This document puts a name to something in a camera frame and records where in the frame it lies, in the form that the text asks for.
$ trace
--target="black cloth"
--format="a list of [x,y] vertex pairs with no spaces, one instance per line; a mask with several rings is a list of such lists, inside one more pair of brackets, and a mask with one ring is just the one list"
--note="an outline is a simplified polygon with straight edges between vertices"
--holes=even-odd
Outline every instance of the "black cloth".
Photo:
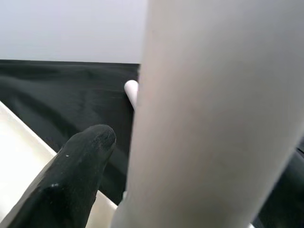
[[0,100],[56,152],[74,134],[107,124],[117,136],[101,192],[121,201],[133,109],[124,84],[136,64],[0,61]]

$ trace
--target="white backdrop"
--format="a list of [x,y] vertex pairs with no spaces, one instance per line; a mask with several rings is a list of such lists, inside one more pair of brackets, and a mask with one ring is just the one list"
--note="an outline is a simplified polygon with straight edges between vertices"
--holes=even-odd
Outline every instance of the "white backdrop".
[[1,0],[0,59],[139,63],[147,0]]

